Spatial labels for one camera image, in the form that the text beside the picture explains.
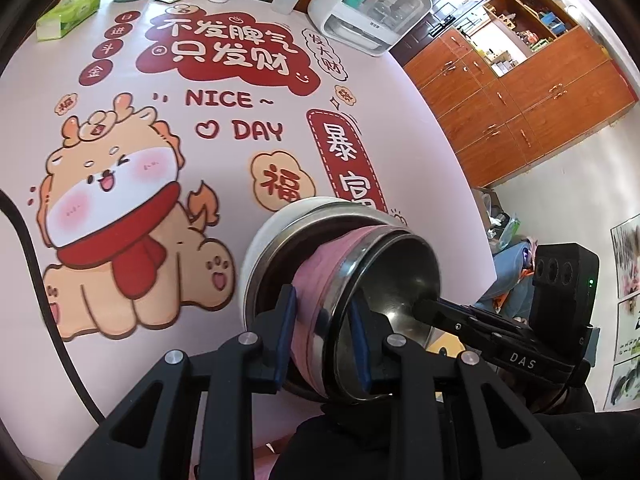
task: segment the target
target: dark door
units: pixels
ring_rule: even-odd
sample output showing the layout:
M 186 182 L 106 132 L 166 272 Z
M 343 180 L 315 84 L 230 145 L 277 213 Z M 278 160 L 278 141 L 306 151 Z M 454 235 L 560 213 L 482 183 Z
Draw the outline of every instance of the dark door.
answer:
M 411 59 L 424 49 L 431 41 L 439 36 L 449 25 L 456 22 L 467 12 L 479 5 L 480 2 L 469 0 L 431 0 L 431 12 L 418 22 L 395 47 L 391 55 L 401 65 L 406 65 Z

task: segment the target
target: door handle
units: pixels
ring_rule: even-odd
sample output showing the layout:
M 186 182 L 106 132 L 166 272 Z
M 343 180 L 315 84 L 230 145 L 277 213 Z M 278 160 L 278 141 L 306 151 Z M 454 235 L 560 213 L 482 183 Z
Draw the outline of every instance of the door handle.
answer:
M 524 141 L 527 143 L 527 146 L 531 147 L 531 143 L 529 142 L 529 139 L 527 139 L 526 134 L 524 133 L 524 130 L 520 130 L 520 133 L 522 134 L 522 136 L 524 137 Z

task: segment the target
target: silver screw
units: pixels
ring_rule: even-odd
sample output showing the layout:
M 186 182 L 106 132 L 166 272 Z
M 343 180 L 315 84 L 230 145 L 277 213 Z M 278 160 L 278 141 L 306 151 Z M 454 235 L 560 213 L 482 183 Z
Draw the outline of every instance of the silver screw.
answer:
M 184 358 L 184 354 L 180 350 L 169 350 L 164 354 L 164 362 L 170 365 L 177 365 Z
M 258 335 L 254 332 L 242 332 L 238 336 L 238 342 L 241 345 L 252 345 L 258 341 Z
M 462 352 L 460 355 L 460 359 L 465 365 L 475 366 L 480 362 L 480 356 L 471 350 L 467 350 L 466 352 Z
M 386 342 L 391 346 L 400 348 L 406 344 L 406 338 L 402 334 L 391 334 L 386 336 Z

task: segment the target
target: red scarf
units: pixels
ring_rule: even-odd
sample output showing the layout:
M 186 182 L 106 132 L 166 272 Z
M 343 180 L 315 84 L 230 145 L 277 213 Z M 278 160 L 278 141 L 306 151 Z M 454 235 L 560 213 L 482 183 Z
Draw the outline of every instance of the red scarf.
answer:
M 151 290 L 166 249 L 149 233 L 174 208 L 180 184 L 171 182 L 143 205 L 114 223 L 58 249 L 58 259 L 72 269 L 91 269 L 111 262 L 118 290 L 138 300 Z

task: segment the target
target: stainless steel bowl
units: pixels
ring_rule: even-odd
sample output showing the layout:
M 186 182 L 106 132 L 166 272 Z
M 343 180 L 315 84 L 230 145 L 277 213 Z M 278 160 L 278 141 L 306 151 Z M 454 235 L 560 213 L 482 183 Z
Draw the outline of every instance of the stainless steel bowl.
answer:
M 368 400 L 370 397 L 359 391 L 350 360 L 350 332 L 344 322 L 354 286 L 363 286 L 372 310 L 387 315 L 396 332 L 425 346 L 431 327 L 411 316 L 411 305 L 417 294 L 439 295 L 437 262 L 428 244 L 397 219 L 359 204 L 334 202 L 320 205 L 287 225 L 253 264 L 243 298 L 247 326 L 257 314 L 273 308 L 282 285 L 291 283 L 298 267 L 321 244 L 360 227 L 385 224 L 390 226 L 385 233 L 368 238 L 368 245 L 360 244 L 348 254 L 345 261 L 350 263 L 341 266 L 334 276 L 336 286 L 329 287 L 322 300 L 310 371 L 321 380 L 324 391 L 319 394 L 309 386 L 291 362 L 284 385 L 291 393 L 319 402 Z

